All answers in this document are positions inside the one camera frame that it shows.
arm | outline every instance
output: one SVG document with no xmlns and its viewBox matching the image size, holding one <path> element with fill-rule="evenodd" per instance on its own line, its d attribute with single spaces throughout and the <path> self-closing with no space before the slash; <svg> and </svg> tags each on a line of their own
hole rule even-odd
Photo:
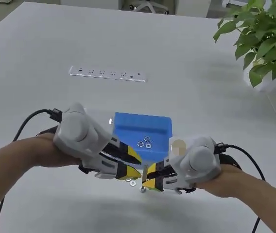
<svg viewBox="0 0 276 233">
<path fill-rule="evenodd" d="M 43 134 L 0 149 L 0 201 L 16 181 L 34 166 L 57 167 L 79 163 L 79 160 L 60 153 L 52 138 L 52 134 Z"/>
<path fill-rule="evenodd" d="M 248 174 L 241 179 L 235 197 L 248 205 L 276 233 L 276 188 Z"/>
<path fill-rule="evenodd" d="M 218 197 L 238 198 L 276 233 L 276 188 L 233 166 L 222 165 L 222 170 L 219 177 L 197 187 Z"/>
</svg>

black cable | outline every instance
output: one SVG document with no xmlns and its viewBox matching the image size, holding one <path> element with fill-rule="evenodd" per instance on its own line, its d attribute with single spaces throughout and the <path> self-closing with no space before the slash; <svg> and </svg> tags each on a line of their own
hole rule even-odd
<svg viewBox="0 0 276 233">
<path fill-rule="evenodd" d="M 19 138 L 23 128 L 25 128 L 26 124 L 29 122 L 29 120 L 31 120 L 31 118 L 33 118 L 34 116 L 40 114 L 40 113 L 48 113 L 49 115 L 52 115 L 54 112 L 52 110 L 48 110 L 48 109 L 42 109 L 42 110 L 38 110 L 34 113 L 32 113 L 31 115 L 29 115 L 25 120 L 24 122 L 22 123 L 22 125 L 20 126 L 17 134 L 15 135 L 14 139 L 13 139 L 13 142 L 17 141 L 17 139 Z M 3 204 L 4 204 L 4 199 L 5 197 L 1 200 L 0 202 L 0 215 L 1 215 L 1 211 L 2 211 L 2 207 L 3 207 Z"/>
<path fill-rule="evenodd" d="M 263 181 L 265 181 L 265 177 L 264 177 L 264 175 L 263 175 L 263 173 L 262 173 L 259 165 L 257 164 L 257 162 L 253 159 L 253 157 L 247 151 L 245 151 L 243 148 L 240 148 L 240 147 L 235 146 L 235 145 L 230 145 L 230 144 L 225 144 L 224 148 L 226 148 L 226 149 L 227 148 L 234 148 L 234 149 L 237 149 L 237 150 L 243 152 L 251 160 L 251 162 L 255 165 L 256 169 L 258 170 L 258 172 L 259 172 L 259 174 L 261 176 L 261 179 Z M 260 222 L 260 218 L 258 217 L 257 220 L 256 220 L 256 222 L 255 222 L 255 225 L 254 225 L 252 233 L 256 232 L 257 227 L 259 225 L 259 222 Z"/>
</svg>

cable connector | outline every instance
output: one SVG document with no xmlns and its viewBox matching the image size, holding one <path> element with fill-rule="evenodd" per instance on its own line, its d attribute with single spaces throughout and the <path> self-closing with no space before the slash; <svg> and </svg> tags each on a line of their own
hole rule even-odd
<svg viewBox="0 0 276 233">
<path fill-rule="evenodd" d="M 58 110 L 57 108 L 54 108 L 53 110 L 50 110 L 50 119 L 57 121 L 60 123 L 62 121 L 62 111 Z"/>
<path fill-rule="evenodd" d="M 214 154 L 220 154 L 220 153 L 224 153 L 224 152 L 226 152 L 226 146 L 223 142 L 215 145 Z"/>
</svg>

hand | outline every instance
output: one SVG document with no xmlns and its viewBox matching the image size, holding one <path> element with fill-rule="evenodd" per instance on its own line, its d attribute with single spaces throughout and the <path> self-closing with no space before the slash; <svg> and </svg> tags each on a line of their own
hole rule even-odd
<svg viewBox="0 0 276 233">
<path fill-rule="evenodd" d="M 232 165 L 221 165 L 221 174 L 208 182 L 197 183 L 196 187 L 220 198 L 235 197 L 245 176 L 249 176 Z"/>
<path fill-rule="evenodd" d="M 45 133 L 37 137 L 25 139 L 29 140 L 33 146 L 32 155 L 33 166 L 61 167 L 69 165 L 79 165 L 80 159 L 62 153 L 53 143 L 54 134 Z"/>
</svg>

forearm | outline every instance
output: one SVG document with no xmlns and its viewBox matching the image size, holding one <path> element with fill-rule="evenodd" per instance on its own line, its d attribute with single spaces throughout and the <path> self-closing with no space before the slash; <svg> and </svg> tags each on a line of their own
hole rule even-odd
<svg viewBox="0 0 276 233">
<path fill-rule="evenodd" d="M 242 176 L 236 197 L 276 233 L 276 188 L 248 174 Z"/>
<path fill-rule="evenodd" d="M 0 149 L 0 201 L 16 181 L 32 167 L 34 148 L 28 141 L 17 141 Z"/>
</svg>

